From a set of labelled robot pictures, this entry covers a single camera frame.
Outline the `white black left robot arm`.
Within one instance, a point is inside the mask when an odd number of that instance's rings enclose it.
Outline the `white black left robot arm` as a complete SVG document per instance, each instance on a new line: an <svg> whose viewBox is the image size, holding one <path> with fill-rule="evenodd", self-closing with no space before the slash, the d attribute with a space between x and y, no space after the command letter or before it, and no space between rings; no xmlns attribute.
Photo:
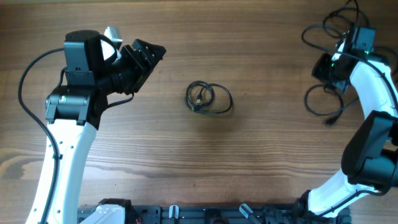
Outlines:
<svg viewBox="0 0 398 224"><path fill-rule="evenodd" d="M132 100L166 49L136 39L124 45L118 30L77 30L63 43L66 66L45 101L39 126L47 135L45 158L28 223L76 223L85 163L111 107L108 96Z"/></svg>

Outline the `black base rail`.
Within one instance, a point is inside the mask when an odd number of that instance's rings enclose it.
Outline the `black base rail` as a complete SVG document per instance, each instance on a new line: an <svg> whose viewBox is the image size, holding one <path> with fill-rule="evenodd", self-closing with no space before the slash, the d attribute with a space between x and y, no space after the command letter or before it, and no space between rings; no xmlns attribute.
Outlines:
<svg viewBox="0 0 398 224"><path fill-rule="evenodd" d="M130 224L352 224L351 211L342 209L335 218L295 217L292 204L248 207L179 207L171 205L131 206L126 213L111 218L106 223Z"/></svg>

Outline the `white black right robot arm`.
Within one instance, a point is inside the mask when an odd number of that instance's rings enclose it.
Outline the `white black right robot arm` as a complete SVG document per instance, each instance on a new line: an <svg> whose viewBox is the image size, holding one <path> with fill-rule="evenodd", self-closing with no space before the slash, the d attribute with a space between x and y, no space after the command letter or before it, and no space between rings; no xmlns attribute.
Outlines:
<svg viewBox="0 0 398 224"><path fill-rule="evenodd" d="M397 144L397 90L387 58L373 52L375 33L353 26L338 35L336 48L325 49L313 68L312 75L334 94L355 89L364 122L345 147L340 170L296 201L297 218L336 218L358 199L397 187L397 152L384 148L386 141Z"/></svg>

